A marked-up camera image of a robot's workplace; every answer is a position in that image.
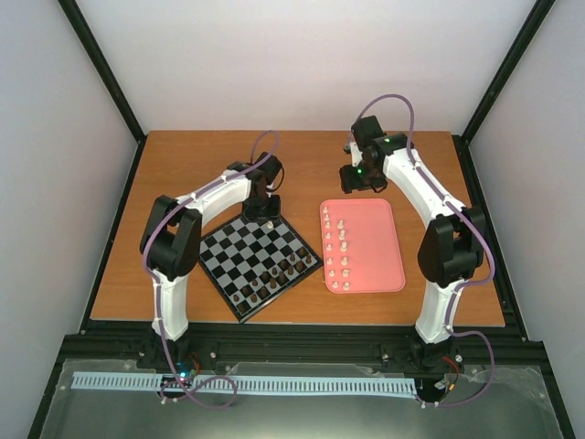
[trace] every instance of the black and white chessboard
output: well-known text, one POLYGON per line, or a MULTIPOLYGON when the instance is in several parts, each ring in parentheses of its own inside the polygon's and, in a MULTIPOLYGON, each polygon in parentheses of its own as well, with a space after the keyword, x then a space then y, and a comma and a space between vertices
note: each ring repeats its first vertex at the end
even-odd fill
POLYGON ((283 217, 271 225, 239 215, 201 240, 201 266, 240 323, 323 266, 283 217))

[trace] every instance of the wooden table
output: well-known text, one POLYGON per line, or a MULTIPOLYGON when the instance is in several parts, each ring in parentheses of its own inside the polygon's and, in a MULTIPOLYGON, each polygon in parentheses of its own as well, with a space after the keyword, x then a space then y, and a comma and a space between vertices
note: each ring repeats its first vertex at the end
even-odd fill
MULTIPOLYGON (((151 132, 112 253, 108 261, 92 319, 150 320, 153 318, 153 287, 141 268, 138 243, 156 197, 176 197, 201 187, 219 175, 226 165, 248 160, 257 132, 151 132)), ((394 212, 406 286, 397 293, 333 294, 318 270, 255 315, 253 323, 314 323, 359 325, 412 325, 419 316, 425 280, 417 263, 424 229, 406 197, 391 183, 381 194, 371 191, 344 195, 339 167, 349 163, 342 151, 343 132, 281 132, 277 156, 286 169, 279 193, 282 215, 323 256, 319 205, 329 198, 387 199, 394 212)), ((267 136, 261 146, 269 149, 267 136)), ((414 144, 431 172, 469 205, 469 198, 450 133, 418 132, 414 144)), ((235 206, 211 221, 212 230, 239 213, 235 206)), ((476 278, 488 272, 487 264, 476 278)), ((191 273, 187 293, 190 321, 236 322, 201 267, 191 273)), ((466 326, 503 326, 504 319, 493 284, 464 290, 455 323, 466 326)))

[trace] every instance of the chessboard border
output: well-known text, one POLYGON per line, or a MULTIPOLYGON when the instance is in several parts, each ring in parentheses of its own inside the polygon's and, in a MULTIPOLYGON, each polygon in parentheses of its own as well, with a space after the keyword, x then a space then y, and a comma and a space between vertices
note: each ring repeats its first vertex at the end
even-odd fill
MULTIPOLYGON (((234 222, 235 220, 238 219, 243 219, 244 223, 249 223, 249 222, 254 222, 254 221, 250 221, 248 219, 246 219, 246 217, 244 217, 243 214, 239 214, 236 215, 235 217, 233 217, 232 219, 228 219, 226 222, 224 222, 223 224, 220 224, 219 226, 217 226, 215 229, 213 229, 212 231, 210 231, 209 233, 206 233, 205 236, 201 237, 201 241, 203 242, 206 238, 208 238, 209 236, 213 235, 214 233, 216 233, 217 231, 220 231, 222 229, 224 229, 225 227, 227 227, 229 224, 231 224, 232 222, 234 222)), ((308 270, 304 273, 305 276, 304 277, 298 277, 295 278, 294 281, 289 285, 288 288, 286 288, 285 290, 280 291, 277 294, 274 294, 270 300, 268 300, 267 302, 265 302, 262 306, 255 308, 251 313, 247 314, 246 316, 239 318, 239 312, 237 311, 236 307, 229 301, 229 299, 223 294, 223 290, 221 289, 221 287, 219 286, 219 284, 215 281, 215 277, 212 276, 210 270, 207 268, 207 266, 201 262, 201 257, 199 257, 197 259, 198 265, 201 266, 201 268, 203 269, 203 271, 205 272, 207 278, 209 279, 209 281, 211 281, 211 283, 216 287, 216 290, 218 290, 219 295, 221 296, 221 298, 224 300, 224 302, 226 302, 226 304, 228 304, 229 310, 232 312, 232 314, 238 319, 239 323, 246 323, 248 320, 250 320, 252 317, 254 317, 255 315, 257 315, 262 309, 264 309, 266 306, 270 305, 271 303, 273 303, 276 299, 278 299, 282 294, 286 293, 287 291, 289 291, 291 288, 295 287, 297 284, 299 284, 301 281, 305 280, 307 277, 309 277, 311 274, 315 273, 317 270, 319 270, 320 268, 323 267, 323 259, 317 254, 317 252, 313 249, 313 247, 311 247, 307 241, 304 240, 303 236, 301 236, 301 233, 299 233, 292 225, 289 221, 286 220, 286 218, 281 214, 279 216, 278 219, 273 219, 272 222, 274 223, 274 228, 276 228, 276 224, 277 222, 280 221, 282 222, 286 227, 289 228, 289 230, 292 231, 292 233, 294 234, 295 238, 298 239, 301 244, 304 246, 305 249, 307 249, 307 251, 309 251, 312 256, 315 258, 316 263, 314 265, 312 265, 311 267, 307 267, 308 270)), ((268 221, 262 221, 262 222, 257 222, 257 224, 260 225, 260 227, 262 227, 264 224, 266 224, 266 222, 268 221)))

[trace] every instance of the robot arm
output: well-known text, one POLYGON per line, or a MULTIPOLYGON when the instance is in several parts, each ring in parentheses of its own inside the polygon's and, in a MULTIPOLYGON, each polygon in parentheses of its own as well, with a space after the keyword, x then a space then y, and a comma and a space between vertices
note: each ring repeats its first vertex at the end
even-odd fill
POLYGON ((452 327, 461 295, 457 287, 472 277, 483 261, 480 243, 445 203, 450 201, 482 234, 484 215, 452 197, 420 161, 415 149, 411 150, 412 163, 404 134, 386 135, 375 116, 358 120, 352 133, 356 139, 348 151, 352 165, 340 169, 345 193, 353 189, 383 190, 388 178, 405 194, 427 229, 418 255, 427 282, 415 327, 425 344, 440 343, 450 336, 445 322, 452 327), (453 294, 456 298, 449 309, 453 294))
MULTIPOLYGON (((282 164, 272 156, 259 168, 248 174, 237 175, 248 165, 235 163, 216 180, 198 191, 177 198, 159 197, 153 205, 140 244, 140 251, 162 221, 173 208, 188 201, 169 222, 176 226, 172 232, 165 227, 156 236, 148 253, 147 265, 154 272, 154 295, 160 287, 162 318, 166 338, 176 341, 186 331, 186 285, 189 273, 197 264, 202 229, 219 213, 237 204, 244 203, 243 215, 247 220, 267 220, 278 217, 280 198, 270 193, 274 178, 282 164)), ((160 334, 157 318, 153 329, 160 334)))

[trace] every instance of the pink tray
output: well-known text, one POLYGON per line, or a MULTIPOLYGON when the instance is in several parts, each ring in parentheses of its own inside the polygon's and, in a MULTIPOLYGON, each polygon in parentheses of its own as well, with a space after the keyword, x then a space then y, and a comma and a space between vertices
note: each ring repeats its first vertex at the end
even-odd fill
POLYGON ((334 293, 396 292, 404 287, 404 269, 400 258, 399 241, 394 227, 392 207, 385 199, 328 199, 321 204, 321 238, 325 284, 334 293), (329 216, 329 229, 325 226, 325 212, 329 216), (341 251, 339 220, 344 222, 347 242, 341 251), (342 265, 342 258, 347 265, 342 265), (343 270, 349 270, 347 277, 343 270), (344 290, 344 283, 349 289, 344 290))

